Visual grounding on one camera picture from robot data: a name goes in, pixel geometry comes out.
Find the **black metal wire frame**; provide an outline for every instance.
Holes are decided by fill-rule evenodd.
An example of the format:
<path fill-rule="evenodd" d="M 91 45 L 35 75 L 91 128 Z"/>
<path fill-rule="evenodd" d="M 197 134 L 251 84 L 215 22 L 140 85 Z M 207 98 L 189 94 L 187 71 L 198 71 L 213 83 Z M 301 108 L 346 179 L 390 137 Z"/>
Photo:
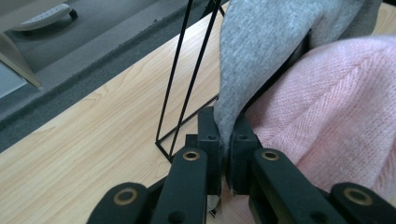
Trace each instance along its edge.
<path fill-rule="evenodd" d="M 202 61 L 202 59 L 204 57 L 205 48 L 206 48 L 207 42 L 209 40 L 210 33 L 212 31 L 213 24 L 215 23 L 215 19 L 216 19 L 216 16 L 218 14 L 219 9 L 220 9 L 221 15 L 224 16 L 224 10 L 220 6 L 220 2 L 221 1 L 220 0 L 218 0 L 218 1 L 213 0 L 213 2 L 212 2 L 212 0 L 209 0 L 207 8 L 213 7 L 212 16 L 210 18 L 209 24 L 207 25 L 207 29 L 206 29 L 206 33 L 205 33 L 205 37 L 204 37 L 204 42 L 203 42 L 203 44 L 201 46 L 201 50 L 199 52 L 198 60 L 197 60 L 197 63 L 195 64 L 195 68 L 194 68 L 194 71 L 192 73 L 191 82 L 190 82 L 189 88 L 187 90 L 186 98 L 185 98 L 185 101 L 183 103 L 183 107 L 181 109 L 181 113 L 180 113 L 180 116 L 179 116 L 179 119 L 178 119 L 178 122 L 177 122 L 177 126 L 174 129 L 172 129 L 169 133 L 165 134 L 163 137 L 160 138 L 161 127 L 163 126 L 163 117 L 164 117 L 166 106 L 167 106 L 167 103 L 168 103 L 168 100 L 169 100 L 169 94 L 170 94 L 170 91 L 172 89 L 172 83 L 173 83 L 173 79 L 174 79 L 174 75 L 175 75 L 175 71 L 176 71 L 176 67 L 177 67 L 178 56 L 180 54 L 180 50 L 181 50 L 181 46 L 182 46 L 182 43 L 183 43 L 184 34 L 186 33 L 187 22 L 189 20 L 191 7 L 192 7 L 192 1 L 193 0 L 189 0 L 189 3 L 187 4 L 186 14 L 184 15 L 183 24 L 181 26 L 180 36 L 179 36 L 179 39 L 178 39 L 178 42 L 177 42 L 177 49 L 176 49 L 176 53 L 175 53 L 175 59 L 173 61 L 171 74 L 169 76 L 168 86 L 166 88 L 166 94 L 165 94 L 165 98 L 163 100 L 163 109 L 162 109 L 162 112 L 161 112 L 160 122 L 159 122 L 159 125 L 158 125 L 157 134 L 156 134 L 156 137 L 155 137 L 155 145 L 163 153 L 165 158 L 168 159 L 170 162 L 172 162 L 172 160 L 173 160 L 173 152 L 174 152 L 174 149 L 175 149 L 175 143 L 176 143 L 177 135 L 178 135 L 178 132 L 179 132 L 180 128 L 185 123 L 187 123 L 189 120 L 191 120 L 194 116 L 196 116 L 198 114 L 198 112 L 202 108 L 206 107 L 207 105 L 210 105 L 212 102 L 214 102 L 218 98 L 217 95 L 212 97 L 209 101 L 207 101 L 205 104 L 203 104 L 200 108 L 198 108 L 196 111 L 191 113 L 187 118 L 183 119 L 184 118 L 184 114 L 186 112 L 187 105 L 188 105 L 189 100 L 190 100 L 192 88 L 194 86 L 194 82 L 195 82 L 195 79 L 197 77 L 197 74 L 198 74 L 198 71 L 199 71 L 199 67 L 201 65 L 201 61 Z M 165 139 L 167 139 L 172 133 L 174 133 L 175 135 L 174 135 L 174 138 L 173 138 L 173 141 L 172 141 L 172 145 L 171 145 L 170 151 L 169 151 L 169 153 L 167 153 L 166 150 L 162 146 L 162 142 Z"/>

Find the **gray floor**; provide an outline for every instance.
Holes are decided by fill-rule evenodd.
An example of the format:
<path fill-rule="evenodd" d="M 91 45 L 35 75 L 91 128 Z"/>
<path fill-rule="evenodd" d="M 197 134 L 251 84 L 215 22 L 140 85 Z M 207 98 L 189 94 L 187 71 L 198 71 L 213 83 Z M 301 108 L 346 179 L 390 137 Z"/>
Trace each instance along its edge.
<path fill-rule="evenodd" d="M 187 4 L 110 2 L 70 0 L 77 20 L 65 18 L 49 31 L 40 29 L 30 36 L 7 32 L 43 87 L 25 85 L 0 99 L 0 152 L 177 35 Z M 189 25 L 200 19 L 206 4 L 207 0 L 194 1 Z"/>

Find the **black plastic part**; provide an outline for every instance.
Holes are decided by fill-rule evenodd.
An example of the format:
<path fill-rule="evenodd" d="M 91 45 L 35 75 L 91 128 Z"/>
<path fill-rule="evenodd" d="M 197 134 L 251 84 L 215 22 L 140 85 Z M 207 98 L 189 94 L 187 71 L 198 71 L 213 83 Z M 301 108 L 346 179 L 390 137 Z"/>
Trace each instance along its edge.
<path fill-rule="evenodd" d="M 260 145 L 244 115 L 240 115 L 233 126 L 230 140 L 230 160 L 227 183 L 235 194 L 249 194 L 248 160 Z"/>
<path fill-rule="evenodd" d="M 69 15 L 70 15 L 70 17 L 71 17 L 73 20 L 75 20 L 75 19 L 78 18 L 78 14 L 77 14 L 77 12 L 76 12 L 75 9 L 72 9 L 72 10 L 69 12 Z"/>
<path fill-rule="evenodd" d="M 148 190 L 140 184 L 123 183 L 110 189 L 96 205 L 87 223 L 147 223 Z"/>
<path fill-rule="evenodd" d="M 396 209 L 363 186 L 336 184 L 330 200 L 349 223 L 396 223 Z"/>
<path fill-rule="evenodd" d="M 198 147 L 198 134 L 186 134 L 184 147 Z"/>
<path fill-rule="evenodd" d="M 346 223 L 282 152 L 256 150 L 252 173 L 278 223 Z"/>
<path fill-rule="evenodd" d="M 213 107 L 206 107 L 198 113 L 198 148 L 206 152 L 207 194 L 221 194 L 222 151 L 218 127 L 213 116 Z"/>
<path fill-rule="evenodd" d="M 249 182 L 250 195 L 248 198 L 248 205 L 251 215 L 255 220 L 255 223 L 278 223 L 276 214 L 271 207 L 271 204 L 265 198 L 265 195 L 257 180 L 255 178 L 252 178 Z"/>
<path fill-rule="evenodd" d="M 176 154 L 150 223 L 205 223 L 206 166 L 200 149 L 186 147 Z"/>
<path fill-rule="evenodd" d="M 155 184 L 151 185 L 148 188 L 148 199 L 146 201 L 145 209 L 148 210 L 146 211 L 146 214 L 148 214 L 149 217 L 151 217 L 154 213 L 154 209 L 157 206 L 158 199 L 160 198 L 161 192 L 163 191 L 163 185 L 165 183 L 165 180 L 166 177 L 157 181 Z"/>

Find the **gray cloth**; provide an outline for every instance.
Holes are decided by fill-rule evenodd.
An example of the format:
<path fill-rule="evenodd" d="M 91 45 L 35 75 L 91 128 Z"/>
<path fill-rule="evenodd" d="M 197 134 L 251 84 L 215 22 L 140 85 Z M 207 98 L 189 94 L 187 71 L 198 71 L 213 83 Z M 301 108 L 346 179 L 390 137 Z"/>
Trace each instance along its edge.
<path fill-rule="evenodd" d="M 224 157 L 228 158 L 233 125 L 242 108 L 308 32 L 310 49 L 369 35 L 381 2 L 232 0 L 221 28 L 220 91 L 214 106 Z"/>

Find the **pink sweater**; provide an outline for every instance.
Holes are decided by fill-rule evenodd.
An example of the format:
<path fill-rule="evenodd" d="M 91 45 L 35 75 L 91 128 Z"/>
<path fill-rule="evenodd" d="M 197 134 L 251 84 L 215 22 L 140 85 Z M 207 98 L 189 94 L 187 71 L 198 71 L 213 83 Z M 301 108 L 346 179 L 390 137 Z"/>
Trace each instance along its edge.
<path fill-rule="evenodd" d="M 396 36 L 311 50 L 246 115 L 262 145 L 283 151 L 313 185 L 329 191 L 353 182 L 389 200 L 396 193 Z M 249 217 L 246 199 L 222 197 L 225 223 Z"/>

